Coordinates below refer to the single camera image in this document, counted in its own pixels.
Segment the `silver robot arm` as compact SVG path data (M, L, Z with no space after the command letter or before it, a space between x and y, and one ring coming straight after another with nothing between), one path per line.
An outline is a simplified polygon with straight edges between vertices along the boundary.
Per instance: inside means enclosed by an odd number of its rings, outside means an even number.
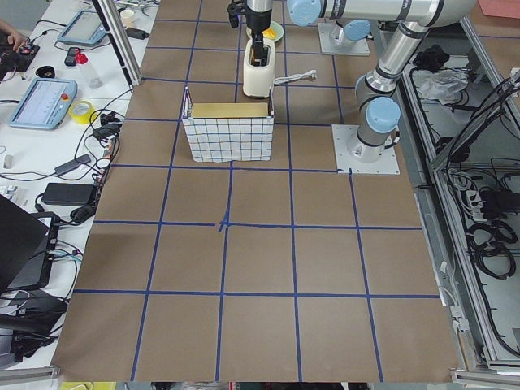
M255 67L266 66L269 49L264 45L263 32L271 25L272 1L244 1L246 24L252 37L252 60ZM367 19L342 19L346 1L287 1L288 11L294 24L306 26L318 18L335 20L335 24L322 24L329 28L330 45L339 48L354 45L365 39L371 22Z
M473 0L289 1L292 22L310 25L318 18L395 21L399 25L374 69L360 77L355 95L360 111L357 132L347 150L361 163L377 162L396 128L401 109L392 100L397 81L431 28L454 24L475 6Z

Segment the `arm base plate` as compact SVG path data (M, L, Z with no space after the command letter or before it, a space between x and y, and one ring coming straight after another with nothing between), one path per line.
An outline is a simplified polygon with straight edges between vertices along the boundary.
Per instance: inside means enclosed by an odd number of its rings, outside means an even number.
M366 37L370 32L370 22L356 19L345 26L333 23L319 23L318 35L323 54L368 56L370 54Z
M358 139L357 125L333 124L336 170L342 174L399 175L400 169L392 144L387 136L380 146L368 146Z

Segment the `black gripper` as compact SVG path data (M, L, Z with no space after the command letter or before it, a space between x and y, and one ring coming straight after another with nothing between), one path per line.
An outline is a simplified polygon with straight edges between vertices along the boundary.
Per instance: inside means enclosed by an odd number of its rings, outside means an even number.
M255 65L264 64L264 45L263 35L265 30L270 27L269 11L253 11L248 9L248 28L252 33L252 46L255 50Z

